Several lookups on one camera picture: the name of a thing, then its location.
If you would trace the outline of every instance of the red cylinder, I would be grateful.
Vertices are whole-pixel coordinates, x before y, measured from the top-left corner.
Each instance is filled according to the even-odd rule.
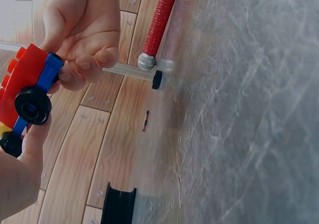
[[[143,52],[156,56],[175,0],[159,0]]]

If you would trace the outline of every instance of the black plastic piece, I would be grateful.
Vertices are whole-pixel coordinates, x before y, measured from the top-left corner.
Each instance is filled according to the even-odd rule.
[[[15,158],[22,154],[22,139],[11,131],[2,134],[0,146],[6,153]]]
[[[163,77],[163,72],[157,70],[155,72],[154,78],[153,78],[153,85],[152,85],[152,89],[153,90],[158,90],[160,88],[160,83],[161,83],[161,79]]]
[[[49,52],[49,54],[52,54],[55,58],[58,58],[60,61],[63,61],[61,57],[59,57],[57,54],[53,52]]]
[[[50,98],[38,87],[25,87],[15,97],[16,112],[28,123],[44,124],[52,110]]]
[[[101,224],[132,224],[135,196],[136,188],[121,192],[108,183]]]

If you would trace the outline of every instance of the red toy car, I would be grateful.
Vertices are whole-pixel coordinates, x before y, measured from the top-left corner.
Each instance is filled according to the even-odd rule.
[[[20,48],[7,67],[0,89],[0,146],[14,157],[22,152],[21,134],[28,123],[47,121],[51,101],[47,96],[64,62],[31,44]]]

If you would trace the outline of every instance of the blue lego piece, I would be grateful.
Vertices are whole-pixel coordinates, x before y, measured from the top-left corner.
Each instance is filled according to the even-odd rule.
[[[36,84],[37,87],[45,90],[47,93],[52,86],[52,82],[56,75],[59,73],[64,63],[52,54],[49,54],[45,60],[45,67]]]
[[[54,78],[59,73],[63,65],[63,61],[54,55],[49,54],[45,60],[44,69],[38,79],[38,82],[36,83],[36,86],[43,89],[47,93],[52,86]],[[27,122],[19,116],[12,131],[16,135],[21,136],[26,126]]]
[[[27,124],[28,123],[19,116],[13,127],[13,133],[15,133],[18,136],[21,136]]]

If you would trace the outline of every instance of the child's hand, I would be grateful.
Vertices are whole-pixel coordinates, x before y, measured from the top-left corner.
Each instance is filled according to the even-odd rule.
[[[46,38],[41,48],[68,61],[62,86],[79,90],[102,77],[118,59],[119,0],[54,0],[44,15]]]
[[[36,202],[43,167],[42,147],[50,125],[51,117],[43,125],[28,128],[19,158],[0,147],[0,222]]]

